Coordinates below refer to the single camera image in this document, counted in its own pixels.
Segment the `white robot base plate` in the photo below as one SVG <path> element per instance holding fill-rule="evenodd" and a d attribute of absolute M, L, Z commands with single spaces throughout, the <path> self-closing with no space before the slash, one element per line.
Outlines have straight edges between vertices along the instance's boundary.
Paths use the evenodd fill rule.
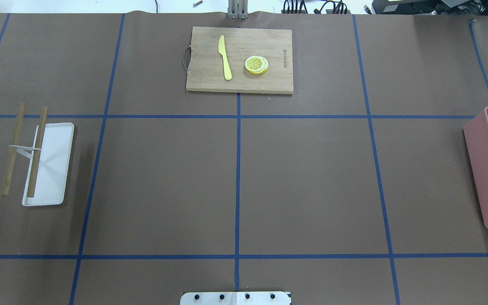
<path fill-rule="evenodd" d="M 189 292 L 180 305 L 292 305 L 292 297 L 285 291 Z"/>

